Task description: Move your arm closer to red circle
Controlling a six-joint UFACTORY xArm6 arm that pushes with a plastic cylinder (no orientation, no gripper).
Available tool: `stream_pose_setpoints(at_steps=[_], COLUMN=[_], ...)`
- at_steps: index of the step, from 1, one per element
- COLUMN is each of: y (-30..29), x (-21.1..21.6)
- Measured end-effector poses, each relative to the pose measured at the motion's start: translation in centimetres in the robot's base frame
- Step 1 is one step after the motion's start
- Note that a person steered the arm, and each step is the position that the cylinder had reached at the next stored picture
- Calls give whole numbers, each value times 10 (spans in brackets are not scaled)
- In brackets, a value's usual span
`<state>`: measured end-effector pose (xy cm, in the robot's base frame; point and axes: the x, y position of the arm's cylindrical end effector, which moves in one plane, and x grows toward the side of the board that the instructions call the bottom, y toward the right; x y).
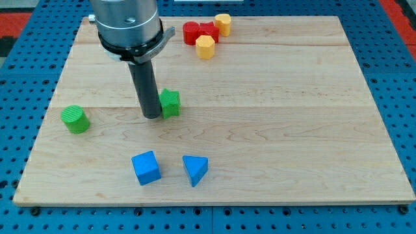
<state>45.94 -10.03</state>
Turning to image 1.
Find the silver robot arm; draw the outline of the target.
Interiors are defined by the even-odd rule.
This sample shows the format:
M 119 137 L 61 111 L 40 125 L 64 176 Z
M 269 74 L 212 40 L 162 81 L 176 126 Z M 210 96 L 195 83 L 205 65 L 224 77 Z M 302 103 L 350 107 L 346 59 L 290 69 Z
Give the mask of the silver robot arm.
M 176 33 L 163 28 L 156 0 L 91 0 L 102 46 L 117 60 L 143 64 Z

